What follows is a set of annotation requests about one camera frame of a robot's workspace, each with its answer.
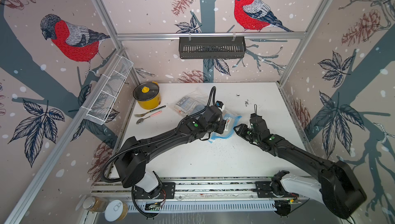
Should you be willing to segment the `clear vacuum bag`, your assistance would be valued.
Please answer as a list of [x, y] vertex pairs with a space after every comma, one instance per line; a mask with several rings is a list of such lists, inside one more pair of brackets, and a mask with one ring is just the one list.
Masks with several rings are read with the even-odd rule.
[[[210, 93], [209, 96], [208, 96], [208, 95], [205, 95], [198, 88], [195, 91], [185, 95], [185, 96], [193, 97], [199, 102], [199, 104], [193, 110], [192, 114], [187, 115], [187, 116], [190, 117], [190, 116], [192, 116], [192, 115], [194, 115], [194, 114], [196, 114], [196, 113], [198, 113], [200, 111], [203, 111], [206, 108], [206, 106], [207, 106], [207, 102], [209, 102], [209, 104], [211, 105], [213, 103], [213, 100], [215, 99], [215, 93], [216, 93], [216, 91], [214, 90], [213, 93]], [[173, 110], [175, 110], [174, 109], [174, 105], [176, 104], [176, 102], [174, 102], [172, 104]], [[223, 115], [223, 119], [225, 120], [225, 130], [224, 130], [223, 134], [212, 132], [211, 135], [210, 135], [210, 138], [206, 138], [210, 143], [213, 143], [215, 140], [218, 140], [218, 139], [228, 139], [228, 138], [230, 138], [233, 135], [233, 133], [234, 133], [233, 128], [237, 125], [239, 120], [242, 118], [242, 116], [237, 115], [235, 112], [233, 112], [231, 109], [228, 109], [226, 106], [225, 106], [225, 110], [222, 112], [222, 115]]]

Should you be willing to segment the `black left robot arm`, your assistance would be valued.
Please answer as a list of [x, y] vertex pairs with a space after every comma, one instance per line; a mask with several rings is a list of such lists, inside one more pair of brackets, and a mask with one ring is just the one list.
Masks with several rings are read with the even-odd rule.
[[195, 140], [204, 140], [213, 132], [222, 134], [225, 129], [223, 109], [224, 104], [217, 101], [196, 115], [182, 119], [170, 131], [148, 139], [128, 138], [115, 159], [122, 186], [130, 188], [138, 184], [144, 178], [146, 164], [160, 154]]

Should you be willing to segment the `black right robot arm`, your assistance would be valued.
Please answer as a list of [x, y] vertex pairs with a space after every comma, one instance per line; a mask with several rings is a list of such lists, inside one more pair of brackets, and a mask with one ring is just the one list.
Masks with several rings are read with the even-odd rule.
[[367, 200], [347, 163], [320, 158], [294, 146], [284, 137], [272, 134], [261, 116], [252, 114], [249, 125], [240, 124], [234, 131], [262, 151], [288, 161], [310, 175], [310, 178], [303, 178], [285, 170], [279, 171], [272, 177], [271, 187], [275, 195], [303, 195], [324, 204], [342, 219], [348, 219]]

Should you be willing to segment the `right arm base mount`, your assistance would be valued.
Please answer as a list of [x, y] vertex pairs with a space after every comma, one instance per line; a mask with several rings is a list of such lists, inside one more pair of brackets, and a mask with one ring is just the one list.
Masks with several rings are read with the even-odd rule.
[[259, 198], [295, 198], [299, 197], [298, 194], [287, 192], [285, 187], [281, 184], [281, 179], [288, 176], [289, 171], [279, 171], [270, 181], [256, 181], [255, 186]]

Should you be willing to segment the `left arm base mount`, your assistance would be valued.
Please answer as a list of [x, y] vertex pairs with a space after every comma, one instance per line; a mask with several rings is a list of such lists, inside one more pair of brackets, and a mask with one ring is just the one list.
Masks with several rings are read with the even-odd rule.
[[146, 192], [143, 188], [135, 186], [132, 191], [134, 199], [153, 200], [153, 199], [174, 199], [175, 183], [165, 182], [159, 185], [151, 192]]

